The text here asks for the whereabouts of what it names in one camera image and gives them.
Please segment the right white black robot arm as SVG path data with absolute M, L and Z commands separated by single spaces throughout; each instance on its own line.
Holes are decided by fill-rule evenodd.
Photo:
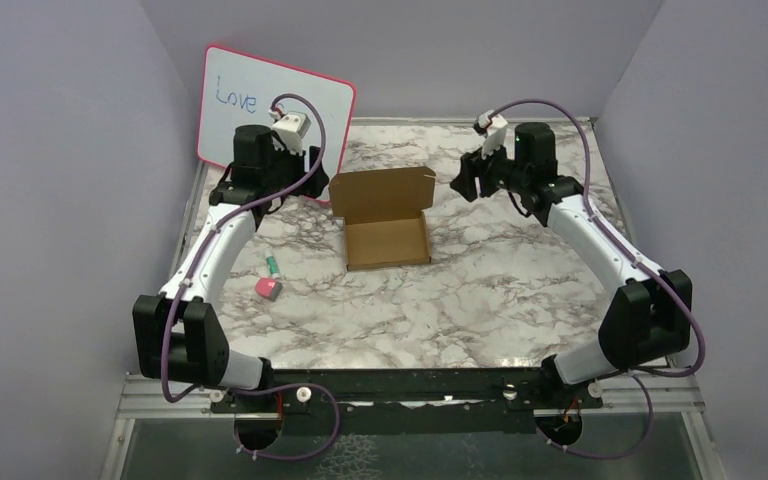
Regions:
M 539 398 L 560 407 L 576 395 L 578 384 L 686 349 L 689 277 L 634 250 L 592 205 L 584 186 L 559 174 L 552 129 L 540 122 L 517 125 L 509 153 L 502 116 L 481 119 L 474 128 L 483 144 L 461 156 L 451 189 L 469 202 L 499 190 L 519 196 L 522 212 L 571 246 L 610 295 L 594 339 L 543 360 Z

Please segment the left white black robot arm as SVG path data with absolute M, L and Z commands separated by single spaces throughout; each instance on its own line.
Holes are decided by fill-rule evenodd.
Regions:
M 195 243 L 155 295 L 132 308 L 140 372 L 191 387 L 232 388 L 245 407 L 258 411 L 273 401 L 271 365 L 231 349 L 214 304 L 232 266 L 274 200 L 319 196 L 329 178 L 321 146 L 303 146 L 308 122 L 288 115 L 271 126 L 235 130 L 233 160 L 208 198 Z

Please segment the brown cardboard box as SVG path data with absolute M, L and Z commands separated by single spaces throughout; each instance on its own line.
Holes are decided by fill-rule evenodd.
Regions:
M 425 211 L 435 185 L 436 173 L 426 166 L 337 174 L 329 197 L 333 215 L 343 220 L 346 269 L 429 264 Z

